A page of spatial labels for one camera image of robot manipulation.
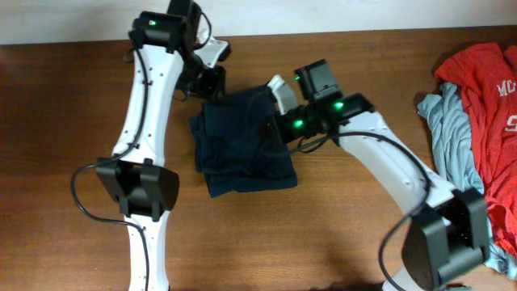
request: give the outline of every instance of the wooden table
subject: wooden table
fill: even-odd
[[[362,92],[427,164],[427,126],[414,98],[432,92],[443,53],[466,43],[517,39],[516,27],[228,38],[228,92],[275,74],[298,88],[293,70],[325,58],[347,93]],[[83,216],[69,194],[73,169],[106,157],[120,134],[132,85],[127,41],[0,47],[0,289],[127,290],[124,227]],[[166,166],[179,173],[166,266],[173,290],[307,290],[333,282],[382,281],[376,255],[401,216],[353,157],[331,143],[292,157],[297,188],[210,199],[195,171],[187,121],[201,101],[174,102]],[[84,205],[120,218],[93,173],[81,178]],[[399,234],[386,252],[401,267]],[[479,267],[458,280],[509,290],[504,275]]]

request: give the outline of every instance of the red cloth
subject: red cloth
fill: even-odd
[[[517,47],[503,54],[497,44],[474,45],[435,76],[461,87],[494,241],[517,256]]]

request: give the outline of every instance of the dark blue cloth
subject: dark blue cloth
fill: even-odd
[[[274,146],[257,134],[266,118],[275,113],[273,102],[260,95],[263,92],[260,87],[227,96],[219,104],[203,104],[201,113],[189,120],[196,170],[203,172],[212,198],[230,191],[279,190],[298,184],[287,146]],[[253,98],[246,124],[246,107]]]

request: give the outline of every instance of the cloth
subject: cloth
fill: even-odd
[[[257,192],[294,188],[298,182],[287,146],[259,138],[259,127],[275,113],[275,105],[260,87],[226,97],[220,104],[203,104],[192,117],[196,170],[203,172],[210,196],[230,191]],[[247,126],[245,114],[253,99]],[[271,157],[264,153],[285,153]]]
[[[464,191],[476,188],[481,194],[485,191],[481,177],[474,165],[471,150],[472,131],[469,116],[463,111],[457,85],[444,83],[443,97],[429,94],[417,105],[418,114],[429,124],[432,134],[432,150],[438,173]],[[490,220],[489,235],[492,238]],[[491,256],[485,265],[500,273],[506,273],[517,280],[517,260],[501,247],[490,245]]]
[[[513,256],[517,256],[515,57],[515,47],[505,56],[497,44],[477,44],[449,58],[435,72],[437,78],[461,87],[494,241]]]

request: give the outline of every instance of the white background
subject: white background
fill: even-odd
[[[517,0],[198,0],[215,36],[517,24]],[[125,39],[169,0],[0,0],[0,44]]]

